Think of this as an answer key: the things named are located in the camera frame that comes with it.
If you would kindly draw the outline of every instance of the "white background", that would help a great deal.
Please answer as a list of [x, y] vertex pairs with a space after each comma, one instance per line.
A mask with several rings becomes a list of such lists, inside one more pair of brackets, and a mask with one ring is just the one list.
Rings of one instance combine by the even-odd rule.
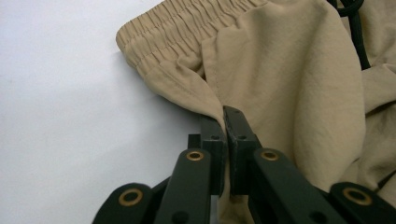
[[172, 174], [198, 116], [151, 92], [116, 32], [160, 0], [0, 0], [0, 223], [91, 223]]

